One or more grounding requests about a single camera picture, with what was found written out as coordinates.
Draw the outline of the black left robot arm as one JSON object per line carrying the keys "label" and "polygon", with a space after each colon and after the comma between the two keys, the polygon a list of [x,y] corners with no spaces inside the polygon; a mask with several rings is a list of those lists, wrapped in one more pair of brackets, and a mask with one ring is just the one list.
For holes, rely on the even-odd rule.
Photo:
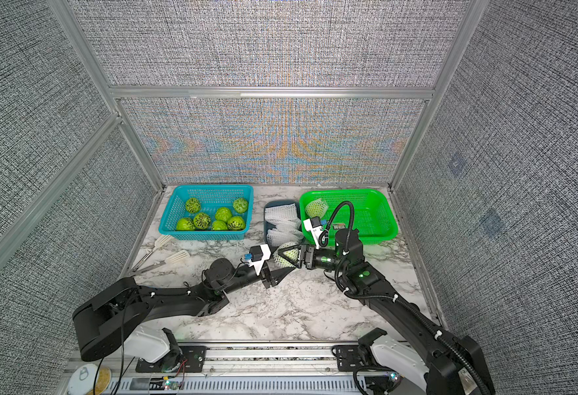
{"label": "black left robot arm", "polygon": [[215,260],[203,271],[203,281],[182,288],[141,286],[133,277],[123,277],[73,312],[73,325],[81,359],[101,360],[118,350],[140,324],[174,316],[203,317],[216,314],[229,304],[227,295],[257,282],[277,286],[296,267],[270,268],[257,273],[245,263]]}

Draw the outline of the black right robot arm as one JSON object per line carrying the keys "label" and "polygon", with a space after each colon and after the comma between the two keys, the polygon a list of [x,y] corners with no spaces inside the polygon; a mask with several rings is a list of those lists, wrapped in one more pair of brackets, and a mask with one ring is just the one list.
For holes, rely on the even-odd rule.
{"label": "black right robot arm", "polygon": [[379,314],[412,347],[406,351],[385,331],[374,329],[359,341],[363,357],[353,368],[355,375],[388,372],[394,383],[408,380],[427,394],[496,392],[481,347],[470,337],[456,337],[435,324],[401,296],[366,261],[358,230],[339,230],[332,250],[285,243],[274,258],[282,266],[331,272],[341,293]]}

